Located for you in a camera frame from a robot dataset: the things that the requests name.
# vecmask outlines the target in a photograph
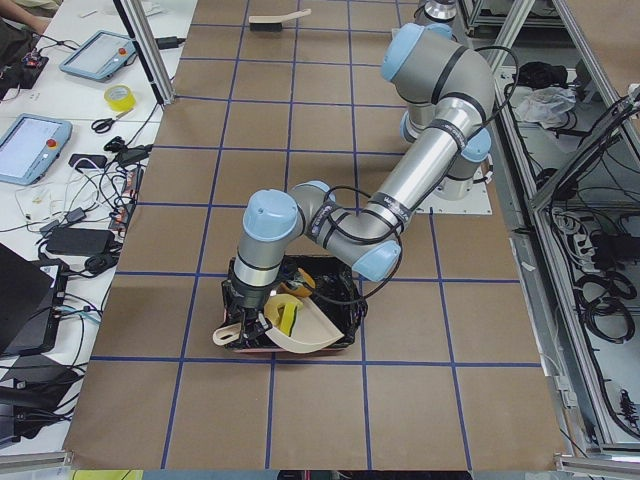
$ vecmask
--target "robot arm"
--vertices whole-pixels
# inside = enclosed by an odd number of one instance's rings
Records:
[[[338,205],[319,181],[288,193],[255,193],[231,275],[237,306],[264,306],[287,245],[303,234],[369,280],[385,278],[400,255],[395,235],[404,231],[493,107],[493,75],[486,61],[415,24],[400,29],[381,71],[410,104],[434,104],[433,120],[357,215]]]

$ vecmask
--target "grid square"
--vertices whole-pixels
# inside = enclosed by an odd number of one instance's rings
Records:
[[[206,208],[139,205],[127,232],[118,269],[195,272],[206,216]]]
[[[395,87],[380,75],[379,67],[353,67],[353,103],[359,105],[404,105]]]
[[[271,468],[366,468],[361,367],[278,365],[275,382]]]
[[[191,25],[182,58],[228,58],[238,55],[240,27],[207,27]]]
[[[348,66],[296,65],[293,99],[296,102],[351,103]]]
[[[178,65],[178,95],[229,98],[235,63],[227,60],[184,60]]]
[[[301,28],[348,28],[347,2],[302,0],[300,9],[305,8],[310,8],[313,14],[299,20]]]
[[[225,150],[220,158],[214,203],[246,205],[258,190],[284,188],[284,152]]]
[[[373,468],[467,470],[451,368],[369,366],[367,387]]]
[[[365,283],[370,292],[377,283]],[[448,362],[437,283],[390,282],[369,298],[365,319],[367,360]],[[402,305],[401,318],[398,305]]]
[[[116,276],[93,354],[179,357],[193,282],[193,277]]]
[[[404,153],[409,144],[400,136],[404,108],[356,107],[356,144],[359,152]]]
[[[381,65],[390,43],[390,32],[351,32],[353,63],[373,66]]]
[[[154,149],[140,201],[209,203],[217,157],[217,150]]]
[[[352,151],[351,107],[294,105],[293,150]]]
[[[200,277],[198,280],[196,302],[191,314],[191,324],[189,325],[187,357],[235,360],[271,358],[270,353],[252,353],[251,355],[234,353],[213,343],[211,335],[222,325],[224,320],[224,303],[220,286],[222,281],[223,278],[219,277]]]
[[[156,145],[217,147],[220,145],[227,102],[178,98],[162,116]]]
[[[518,279],[509,234],[495,211],[490,217],[436,215],[434,224],[443,277]]]
[[[227,274],[229,260],[236,256],[242,234],[244,208],[215,207],[211,210],[202,272]]]
[[[336,185],[355,186],[353,154],[343,153],[299,153],[289,156],[289,178],[287,185],[293,188],[310,180],[321,180],[330,187]],[[335,192],[338,203],[345,207],[355,206],[353,192]]]
[[[298,62],[349,63],[349,33],[300,30],[296,50]]]
[[[287,147],[289,105],[234,102],[229,109],[225,147]]]
[[[391,32],[398,28],[395,3],[349,2],[351,29]]]
[[[519,284],[447,283],[445,291],[456,361],[540,361]]]
[[[270,32],[246,31],[242,37],[240,58],[243,60],[293,61],[295,31],[283,30],[274,35]]]
[[[264,468],[269,372],[269,365],[187,363],[167,467]]]
[[[92,361],[64,442],[74,468],[160,468],[177,372],[177,363]]]
[[[216,25],[242,25],[248,0],[216,0],[199,2],[192,23]]]
[[[554,469],[565,449],[540,368],[460,368],[458,381],[474,469]]]
[[[233,87],[236,100],[286,101],[291,99],[293,65],[273,62],[240,62]]]

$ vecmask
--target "blue tape grid line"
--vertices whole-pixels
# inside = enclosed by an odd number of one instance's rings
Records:
[[[361,341],[364,331],[360,332]],[[95,362],[146,362],[146,363],[242,363],[247,365],[328,365],[328,366],[362,366],[367,367],[455,367],[455,368],[541,368],[538,362],[412,362],[403,360],[324,360],[322,358],[278,359],[251,358],[252,354],[245,354],[246,358],[215,358],[215,357],[135,357],[92,355]]]
[[[447,312],[447,300],[444,292],[444,282],[442,281],[442,267],[440,265],[440,253],[438,251],[438,238],[436,235],[436,226],[433,221],[433,214],[429,215],[429,225],[431,227],[431,236],[433,239],[433,251],[436,259],[436,270],[438,272],[438,286],[440,289],[440,301],[442,302],[442,314],[444,318],[444,326],[447,334],[447,344],[449,347],[449,359],[451,360],[451,374],[453,376],[453,388],[456,395],[456,403],[458,407],[458,417],[460,419],[460,431],[462,433],[462,444],[464,446],[464,455],[467,462],[467,470],[473,469],[471,461],[471,452],[469,451],[469,439],[467,438],[467,427],[464,423],[464,412],[462,410],[462,398],[460,395],[460,383],[458,382],[458,372],[456,369],[455,354],[453,351],[453,340],[451,338],[451,328],[449,325],[449,315]]]
[[[144,271],[117,271],[116,275],[121,276],[158,276],[158,277],[217,277],[226,278],[226,273],[207,273],[207,272],[144,272]],[[507,278],[404,278],[394,277],[390,282],[411,282],[411,283],[487,283],[487,284],[504,284],[519,285],[519,280],[511,280]]]
[[[345,1],[345,0],[327,0],[327,1]],[[362,2],[362,3],[390,3],[390,2],[375,2],[370,0],[350,0],[351,2]],[[300,9],[301,1],[298,0],[298,9]],[[398,17],[398,24],[401,25],[401,12],[400,5],[412,5],[413,3],[408,2],[399,2],[398,0],[394,0],[395,8]],[[249,11],[250,0],[247,1],[247,5],[245,8],[245,21]],[[181,203],[170,203],[170,202],[141,202],[140,205],[145,206],[162,206],[162,207],[195,207],[195,208],[206,208],[207,215],[204,225],[203,237],[201,242],[201,248],[198,256],[197,270],[196,272],[141,272],[141,271],[120,271],[117,272],[117,275],[130,275],[130,276],[144,276],[144,275],[157,275],[157,276],[187,276],[187,277],[195,277],[194,286],[191,295],[191,301],[188,310],[187,322],[185,325],[182,347],[180,352],[180,357],[134,357],[134,356],[92,356],[92,361],[108,361],[108,362],[167,362],[167,363],[177,363],[178,371],[176,374],[175,387],[173,392],[173,400],[172,406],[169,415],[169,422],[167,425],[167,431],[165,436],[165,445],[163,449],[163,456],[161,462],[161,468],[166,468],[168,455],[170,451],[171,444],[171,434],[173,429],[173,423],[176,414],[176,408],[178,403],[178,397],[180,392],[180,383],[182,378],[182,371],[185,364],[189,363],[209,363],[209,364],[246,364],[246,365],[269,365],[270,366],[270,376],[269,376],[269,399],[267,406],[267,425],[266,425],[266,447],[265,447],[265,462],[264,466],[266,469],[271,466],[271,448],[272,448],[272,430],[273,430],[273,408],[274,408],[274,391],[275,391],[275,374],[276,374],[276,366],[280,365],[329,365],[329,366],[340,366],[340,365],[350,365],[350,366],[361,366],[362,368],[362,388],[363,388],[363,414],[364,414],[364,428],[365,428],[365,445],[366,445],[366,463],[368,469],[373,469],[373,459],[372,459],[372,447],[371,447],[371,432],[370,432],[370,417],[369,417],[369,398],[368,398],[368,380],[367,380],[367,367],[368,366],[388,366],[388,367],[442,367],[442,368],[450,368],[453,375],[453,382],[455,387],[455,395],[456,402],[458,408],[458,415],[460,421],[460,428],[463,437],[463,445],[465,450],[465,458],[467,463],[467,468],[472,468],[472,460],[469,451],[469,442],[467,439],[466,426],[464,422],[464,414],[462,409],[462,400],[460,395],[460,387],[457,377],[457,369],[460,368],[540,368],[541,364],[536,362],[456,362],[455,356],[453,352],[453,345],[451,339],[451,331],[449,328],[449,320],[447,315],[447,306],[446,306],[446,297],[444,291],[445,283],[490,283],[490,284],[519,284],[518,280],[515,279],[466,279],[466,278],[451,278],[445,279],[442,277],[442,271],[440,266],[440,258],[437,246],[435,225],[433,222],[433,216],[430,216],[430,226],[431,226],[431,235],[433,237],[433,246],[434,246],[434,255],[436,259],[436,267],[437,267],[437,278],[395,278],[392,281],[394,282],[430,282],[430,283],[438,283],[440,288],[441,295],[441,303],[443,309],[443,317],[445,322],[445,328],[447,333],[447,341],[449,348],[450,361],[448,362],[413,362],[413,361],[385,361],[385,360],[368,360],[366,354],[366,333],[365,333],[365,325],[361,326],[360,330],[360,339],[362,345],[362,358],[361,360],[339,360],[339,359],[278,359],[278,356],[273,353],[269,356],[269,358],[208,358],[208,357],[188,357],[186,355],[188,338],[191,326],[191,320],[193,311],[195,308],[196,294],[198,289],[199,278],[226,278],[226,274],[224,273],[203,273],[201,272],[203,257],[205,253],[206,241],[207,241],[207,233],[208,227],[211,220],[211,214],[214,208],[235,208],[235,209],[243,209],[245,205],[226,205],[226,204],[214,204],[213,197],[216,188],[216,183],[219,174],[219,168],[222,158],[222,153],[226,150],[235,150],[235,151],[275,151],[275,152],[285,152],[286,153],[286,167],[285,167],[285,189],[288,186],[288,174],[289,174],[289,166],[290,166],[290,155],[291,153],[324,153],[324,154],[350,154],[353,155],[353,168],[354,168],[354,183],[356,188],[359,185],[359,172],[358,172],[358,155],[387,155],[387,156],[402,156],[402,153],[399,152],[360,152],[357,148],[357,138],[356,138],[356,129],[355,129],[355,111],[357,107],[375,107],[375,108],[389,108],[389,109],[399,109],[404,108],[404,106],[400,105],[369,105],[369,104],[356,104],[355,102],[355,89],[354,89],[354,66],[365,66],[365,67],[375,67],[378,68],[379,65],[370,65],[370,64],[355,64],[353,63],[353,50],[352,50],[352,34],[359,32],[366,33],[387,33],[381,31],[374,30],[352,30],[351,29],[351,6],[348,3],[348,29],[320,29],[320,28],[302,28],[298,25],[296,21],[295,29],[295,37],[294,37],[294,54],[292,61],[270,61],[270,60],[245,60],[241,59],[241,47],[243,37],[246,31],[246,27],[243,25],[213,25],[211,26],[232,26],[241,28],[240,39],[237,49],[236,57],[233,59],[217,59],[217,58],[206,58],[206,57],[191,57],[191,58],[183,58],[182,60],[187,61],[207,61],[207,60],[229,60],[234,61],[234,69],[232,82],[230,86],[229,96],[227,99],[224,98],[213,98],[213,97],[199,97],[199,96],[188,96],[183,95],[182,98],[193,99],[193,100],[202,100],[202,101],[224,101],[227,103],[225,119],[223,130],[220,138],[219,146],[180,146],[180,145],[159,145],[157,148],[165,148],[165,149],[193,149],[193,150],[211,150],[217,151],[217,161],[216,168],[214,173],[214,178],[210,190],[209,203],[192,203],[192,204],[181,204]],[[195,26],[209,26],[209,24],[193,24]],[[349,42],[349,63],[343,64],[339,62],[310,62],[310,61],[297,61],[297,43],[298,43],[298,32],[299,30],[319,30],[319,31],[345,31],[349,32],[348,42]],[[235,85],[235,79],[237,76],[237,69],[240,62],[273,62],[273,63],[290,63],[293,64],[292,68],[292,79],[291,79],[291,96],[290,101],[257,101],[257,100],[235,100],[232,99],[233,89]],[[300,64],[321,64],[321,65],[344,65],[349,66],[350,73],[350,93],[351,93],[351,103],[345,104],[335,104],[335,103],[320,103],[320,102],[298,102],[294,101],[294,88],[295,88],[295,66],[297,63]],[[285,149],[268,149],[268,148],[232,148],[232,147],[224,147],[224,137],[227,129],[227,122],[229,119],[229,112],[232,103],[264,103],[264,104],[288,104],[289,105],[289,125],[288,125],[288,137],[287,137],[287,148]],[[291,133],[292,133],[292,116],[293,116],[293,106],[296,104],[300,105],[337,105],[337,106],[349,106],[351,107],[351,116],[352,116],[352,139],[353,139],[353,149],[349,151],[316,151],[316,150],[294,150],[291,149]],[[356,196],[356,208],[358,208],[359,199]],[[359,280],[360,288],[362,290],[363,280]]]
[[[247,4],[245,6],[245,11],[244,11],[244,21],[246,22],[247,19],[247,14],[249,12],[249,1],[247,1]],[[242,28],[242,30],[240,31],[240,39],[238,41],[238,50],[236,52],[236,62],[234,64],[233,67],[233,75],[231,78],[231,86],[229,88],[229,97],[228,100],[231,100],[231,97],[233,96],[233,88],[235,85],[235,79],[236,79],[236,74],[238,71],[238,61],[237,59],[240,57],[240,48],[242,47],[242,39],[244,36],[244,32],[245,29]],[[227,121],[229,119],[229,111],[231,110],[231,103],[230,101],[227,103],[227,108],[225,111],[225,117],[224,117],[224,124],[222,127],[222,133],[220,135],[220,145],[224,145],[224,137],[227,131]],[[202,232],[202,241],[200,244],[200,252],[198,253],[198,264],[197,264],[197,269],[196,269],[196,274],[200,273],[201,268],[202,268],[202,260],[204,258],[204,252],[205,252],[205,247],[206,247],[206,243],[207,243],[207,233],[209,230],[209,222],[211,220],[211,211],[212,211],[212,204],[213,204],[213,196],[215,193],[215,188],[216,188],[216,180],[218,177],[218,172],[220,169],[220,159],[222,157],[222,150],[218,151],[218,157],[216,160],[216,169],[215,169],[215,173],[213,176],[213,182],[211,185],[211,191],[209,193],[209,206],[207,207],[207,215],[205,218],[205,224],[204,224],[204,228],[203,228],[203,232]],[[183,339],[182,339],[182,348],[180,351],[180,361],[178,364],[178,372],[176,374],[176,382],[175,382],[175,387],[174,387],[174,391],[173,391],[173,400],[171,403],[171,411],[169,414],[169,421],[168,421],[168,425],[167,425],[167,432],[166,432],[166,436],[165,436],[165,443],[164,443],[164,448],[163,448],[163,452],[162,452],[162,461],[160,463],[160,468],[164,469],[167,466],[167,459],[168,459],[168,455],[169,455],[169,448],[171,445],[171,433],[173,430],[173,422],[175,419],[175,413],[176,413],[176,407],[178,404],[178,396],[180,394],[180,382],[182,379],[182,370],[183,370],[183,366],[184,366],[184,359],[186,357],[186,350],[187,350],[187,344],[189,341],[189,329],[191,326],[191,319],[193,316],[193,310],[195,307],[195,302],[196,302],[196,293],[198,290],[198,281],[199,281],[199,276],[196,275],[195,281],[193,283],[193,290],[191,292],[191,301],[189,304],[189,313],[187,316],[187,323],[185,325],[185,329],[184,329],[184,335],[183,335]]]
[[[351,4],[347,4],[347,28],[349,29],[348,48],[349,48],[349,94],[351,95],[351,141],[353,148],[353,182],[356,189],[360,188],[360,177],[358,171],[358,139],[356,135],[356,94],[354,88],[353,74],[353,42],[351,40]],[[360,208],[360,195],[354,193],[356,208]],[[364,292],[362,279],[358,280],[360,291]],[[367,470],[373,469],[373,455],[371,453],[371,427],[369,417],[369,384],[367,379],[367,342],[365,339],[364,322],[360,325],[360,344],[362,359],[362,412],[364,417],[364,442],[365,442],[365,458],[367,461]]]

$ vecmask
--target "yellow object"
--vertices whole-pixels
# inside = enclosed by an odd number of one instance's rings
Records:
[[[126,112],[131,110],[136,104],[136,99],[131,89],[126,85],[115,85],[104,92],[104,99],[112,110],[116,112]]]
[[[291,336],[293,326],[296,324],[296,316],[298,315],[298,306],[295,303],[286,303],[282,316],[280,317],[280,325],[278,328],[282,330],[282,333]]]
[[[73,480],[141,480],[142,473],[143,470],[76,470]]]
[[[270,297],[264,306],[264,316],[287,336],[291,336],[297,311],[302,302],[293,295],[281,293]]]
[[[316,288],[316,282],[313,280],[313,278],[311,278],[311,275],[309,275],[301,268],[298,268],[298,272],[296,273],[293,280],[290,282],[282,282],[280,284],[280,289],[284,293],[289,293],[299,298],[310,297],[313,292],[305,287],[303,283],[306,283],[312,289]]]

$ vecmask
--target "power adapter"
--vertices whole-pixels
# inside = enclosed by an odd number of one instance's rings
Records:
[[[158,45],[158,50],[168,50],[170,48],[178,48],[185,40],[186,38],[178,38],[176,36],[160,37],[156,38],[156,44]]]
[[[149,158],[149,152],[153,145],[139,145],[133,148],[124,148],[116,155],[115,161],[121,167],[128,167]]]
[[[56,228],[47,241],[47,250],[55,255],[93,256],[108,251],[114,241],[109,230]]]

